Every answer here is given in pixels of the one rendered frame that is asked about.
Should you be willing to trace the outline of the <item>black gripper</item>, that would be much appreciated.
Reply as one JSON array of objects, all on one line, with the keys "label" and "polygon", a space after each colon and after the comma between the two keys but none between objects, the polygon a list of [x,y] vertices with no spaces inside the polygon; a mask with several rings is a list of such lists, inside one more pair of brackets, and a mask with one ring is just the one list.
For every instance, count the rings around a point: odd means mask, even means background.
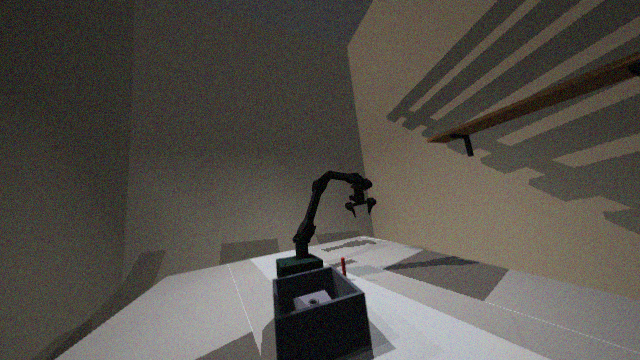
[{"label": "black gripper", "polygon": [[352,211],[354,217],[356,218],[355,210],[354,210],[353,206],[367,204],[368,205],[368,214],[370,214],[372,207],[374,206],[374,204],[376,204],[376,200],[371,197],[371,198],[367,198],[367,200],[365,201],[364,193],[363,194],[358,194],[358,195],[354,194],[354,196],[355,196],[355,202],[356,203],[351,203],[351,202],[345,203],[346,209]]}]

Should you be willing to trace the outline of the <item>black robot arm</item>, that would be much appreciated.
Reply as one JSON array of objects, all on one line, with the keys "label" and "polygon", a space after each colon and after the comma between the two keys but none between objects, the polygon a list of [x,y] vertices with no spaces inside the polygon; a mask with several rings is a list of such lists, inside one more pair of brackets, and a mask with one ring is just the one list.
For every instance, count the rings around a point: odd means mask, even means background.
[{"label": "black robot arm", "polygon": [[327,171],[319,179],[315,180],[312,184],[312,196],[305,215],[304,220],[300,224],[296,235],[292,238],[296,245],[296,259],[311,257],[308,254],[308,243],[310,243],[316,226],[314,226],[314,217],[317,211],[320,197],[325,191],[328,182],[331,179],[343,180],[352,184],[351,188],[354,188],[354,194],[363,194],[365,190],[372,187],[372,182],[367,178],[364,179],[358,173],[340,173],[334,171]]}]

